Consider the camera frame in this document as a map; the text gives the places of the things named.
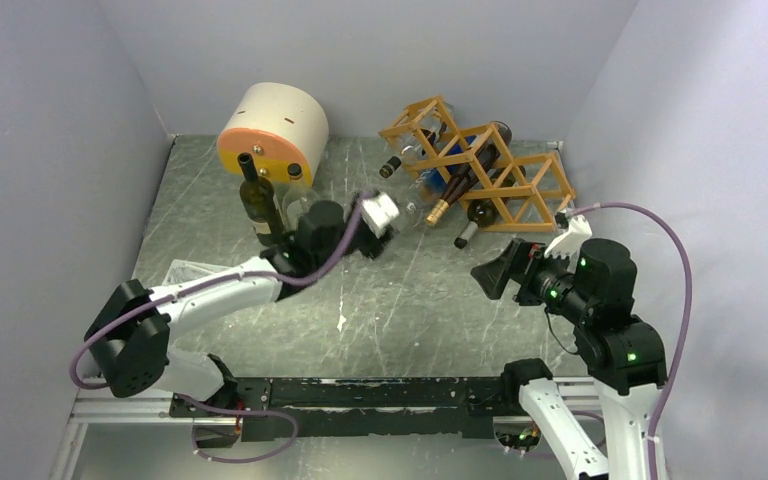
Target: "bottle neck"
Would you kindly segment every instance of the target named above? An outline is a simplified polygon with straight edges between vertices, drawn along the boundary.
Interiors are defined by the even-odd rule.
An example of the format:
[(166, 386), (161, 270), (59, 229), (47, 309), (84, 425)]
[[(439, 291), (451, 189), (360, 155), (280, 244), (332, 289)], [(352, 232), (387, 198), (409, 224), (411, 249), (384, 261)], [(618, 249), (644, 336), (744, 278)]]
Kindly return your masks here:
[(461, 231), (460, 235), (455, 239), (455, 246), (458, 248), (464, 248), (472, 240), (475, 232), (478, 231), (478, 224), (470, 221), (466, 224), (466, 227)]
[(240, 168), (243, 170), (243, 176), (247, 182), (256, 182), (259, 178), (257, 167), (254, 166), (254, 159), (248, 158), (240, 161)]

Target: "wine bottle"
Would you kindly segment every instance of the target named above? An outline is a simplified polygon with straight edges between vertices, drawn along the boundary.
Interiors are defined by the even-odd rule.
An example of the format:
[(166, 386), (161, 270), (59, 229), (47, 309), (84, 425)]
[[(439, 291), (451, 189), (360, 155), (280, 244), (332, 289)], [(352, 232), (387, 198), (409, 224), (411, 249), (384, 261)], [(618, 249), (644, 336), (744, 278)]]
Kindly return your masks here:
[[(449, 114), (454, 114), (452, 106), (445, 104), (445, 108), (449, 111)], [(428, 140), (428, 143), (434, 145), (443, 133), (446, 132), (446, 124), (440, 118), (437, 112), (426, 115), (419, 122), (419, 126), (423, 135)], [(399, 169), (402, 164), (414, 165), (423, 156), (425, 156), (425, 150), (422, 144), (412, 133), (403, 133), (399, 137), (398, 154), (393, 155), (387, 160), (384, 165), (378, 170), (378, 174), (384, 178), (389, 178), (396, 170)]]
[(302, 167), (298, 163), (291, 163), (287, 174), (290, 176), (290, 189), (281, 201), (281, 212), (287, 230), (293, 231), (299, 226), (299, 218), (319, 201), (319, 195), (302, 180)]
[[(514, 179), (508, 177), (502, 182), (502, 187), (512, 187), (514, 185)], [(508, 198), (503, 198), (502, 202), (507, 203)], [(469, 202), (469, 207), (466, 209), (466, 218), (469, 220), (461, 231), (458, 238), (455, 239), (455, 246), (458, 248), (464, 248), (475, 235), (475, 232), (479, 228), (487, 228), (490, 225), (496, 223), (496, 219), (499, 218), (499, 209), (493, 204), (493, 200), (489, 198), (476, 198)]]
[(243, 170), (240, 200), (246, 215), (252, 222), (258, 241), (267, 247), (275, 245), (284, 235), (284, 224), (275, 201), (275, 188), (272, 182), (257, 174), (251, 154), (241, 153), (237, 162)]
[[(466, 144), (469, 145), (472, 143), (473, 140), (475, 140), (476, 135), (470, 135), (464, 140), (466, 140)], [(449, 155), (457, 155), (459, 153), (463, 153), (463, 149), (461, 148), (460, 143), (456, 143), (446, 154), (446, 156)], [(446, 167), (446, 170), (449, 171), (449, 175), (453, 175), (455, 173), (455, 170), (458, 169), (460, 165), (449, 165)], [(423, 186), (428, 192), (429, 196), (429, 210), (430, 207), (434, 206), (434, 203), (440, 198), (440, 194), (443, 193), (443, 190), (446, 189), (446, 181), (443, 180), (443, 176), (440, 175), (440, 172), (437, 171), (435, 168), (431, 168), (428, 170), (425, 170), (423, 173), (428, 173), (428, 175), (423, 179)]]
[[(512, 138), (511, 129), (502, 122), (493, 123), (496, 124), (496, 128), (499, 130), (499, 134), (502, 136), (505, 145), (509, 144)], [(478, 163), (481, 164), (481, 168), (486, 172), (490, 171), (493, 164), (496, 163), (496, 159), (499, 158), (499, 155), (500, 152), (498, 147), (492, 142), (487, 142), (482, 145), (481, 149), (475, 154)], [(468, 192), (476, 183), (478, 183), (478, 175), (472, 170), (470, 164), (463, 163), (459, 165), (457, 170), (455, 170), (455, 173), (449, 178), (449, 182), (446, 183), (446, 189), (440, 195), (440, 199), (437, 200), (434, 208), (431, 209), (431, 213), (425, 218), (426, 223), (431, 226), (436, 225), (449, 206), (455, 203), (457, 199), (461, 198), (461, 196)]]

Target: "brown wine bottle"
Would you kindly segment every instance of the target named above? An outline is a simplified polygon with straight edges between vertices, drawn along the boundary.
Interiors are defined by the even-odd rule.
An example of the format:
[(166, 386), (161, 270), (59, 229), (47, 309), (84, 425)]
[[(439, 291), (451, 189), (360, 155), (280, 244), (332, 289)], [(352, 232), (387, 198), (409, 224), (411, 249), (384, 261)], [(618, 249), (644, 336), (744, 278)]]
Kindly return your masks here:
[[(502, 122), (493, 123), (496, 124), (496, 128), (499, 130), (499, 134), (502, 136), (505, 145), (508, 145), (513, 136), (511, 129)], [(485, 143), (475, 154), (478, 163), (481, 164), (481, 167), (484, 168), (485, 172), (490, 171), (493, 164), (496, 163), (496, 160), (499, 158), (499, 155), (499, 149), (496, 145), (490, 142)], [(469, 164), (461, 164), (458, 169), (455, 170), (455, 173), (452, 174), (451, 178), (449, 178), (449, 182), (446, 183), (446, 189), (443, 190), (440, 199), (437, 200), (434, 208), (431, 209), (431, 213), (425, 218), (425, 222), (431, 226), (436, 225), (449, 206), (455, 203), (457, 199), (461, 198), (461, 196), (475, 186), (476, 183), (478, 183), (478, 176), (472, 168), (470, 168)]]
[(257, 174), (251, 154), (241, 153), (237, 162), (245, 177), (240, 185), (240, 200), (246, 215), (251, 219), (258, 241), (267, 247), (275, 245), (284, 236), (284, 224), (278, 212), (272, 182)]
[[(514, 183), (514, 179), (508, 177), (502, 182), (501, 186), (512, 187)], [(507, 203), (508, 200), (508, 198), (503, 198), (502, 202)], [(466, 218), (469, 221), (460, 235), (458, 235), (458, 238), (455, 239), (455, 246), (458, 248), (465, 248), (479, 228), (487, 228), (496, 223), (496, 219), (499, 218), (499, 209), (493, 204), (493, 200), (477, 198), (469, 202), (469, 207), (466, 209)]]

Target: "black bottle cap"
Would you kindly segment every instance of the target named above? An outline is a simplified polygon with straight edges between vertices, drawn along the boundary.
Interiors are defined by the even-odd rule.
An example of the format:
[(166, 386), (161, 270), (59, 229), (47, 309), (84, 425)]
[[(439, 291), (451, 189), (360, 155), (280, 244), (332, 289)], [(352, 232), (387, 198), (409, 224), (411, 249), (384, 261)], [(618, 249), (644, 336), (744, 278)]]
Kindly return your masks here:
[(390, 157), (390, 160), (387, 160), (387, 163), (381, 166), (381, 169), (378, 170), (378, 174), (381, 175), (383, 178), (390, 178), (390, 175), (393, 174), (396, 170), (398, 170), (399, 166), (402, 165), (402, 159), (396, 156)]
[(248, 152), (243, 152), (237, 157), (237, 163), (240, 164), (240, 168), (243, 170), (243, 176), (250, 182), (257, 181), (257, 167), (254, 166), (254, 158)]
[(298, 163), (291, 163), (287, 166), (287, 174), (293, 180), (302, 178), (302, 166)]

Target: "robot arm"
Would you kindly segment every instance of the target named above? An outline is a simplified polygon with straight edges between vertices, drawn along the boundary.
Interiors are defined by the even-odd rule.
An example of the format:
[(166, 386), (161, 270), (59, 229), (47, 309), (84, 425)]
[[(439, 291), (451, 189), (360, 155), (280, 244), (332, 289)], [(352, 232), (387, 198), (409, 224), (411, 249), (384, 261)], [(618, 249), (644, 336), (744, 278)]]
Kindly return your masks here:
[[(497, 259), (471, 274), (491, 299), (501, 298), (513, 280), (520, 285), (514, 296), (519, 305), (545, 305), (547, 313), (573, 324), (578, 353), (595, 379), (602, 406), (607, 459), (560, 400), (542, 360), (505, 367), (507, 396), (534, 418), (567, 478), (649, 478), (645, 432), (666, 382), (663, 343), (631, 314), (637, 268), (629, 251), (612, 240), (591, 239), (584, 217), (562, 226), (567, 231), (549, 246), (514, 239)], [(660, 443), (656, 455), (659, 478), (666, 478)]]
[[(317, 278), (296, 280), (336, 261), (332, 256), (337, 250), (377, 258), (396, 234), (398, 207), (386, 194), (376, 193), (356, 197), (352, 211), (357, 228), (351, 238), (344, 238), (351, 220), (344, 220), (343, 208), (321, 201), (285, 242), (239, 266), (180, 285), (147, 289), (139, 280), (129, 280), (117, 287), (85, 335), (87, 340), (122, 316), (145, 310), (89, 348), (113, 395), (125, 398), (157, 388), (212, 406), (232, 407), (236, 381), (222, 361), (175, 349), (170, 343), (214, 319), (300, 292)], [(156, 306), (145, 308), (150, 304)]]

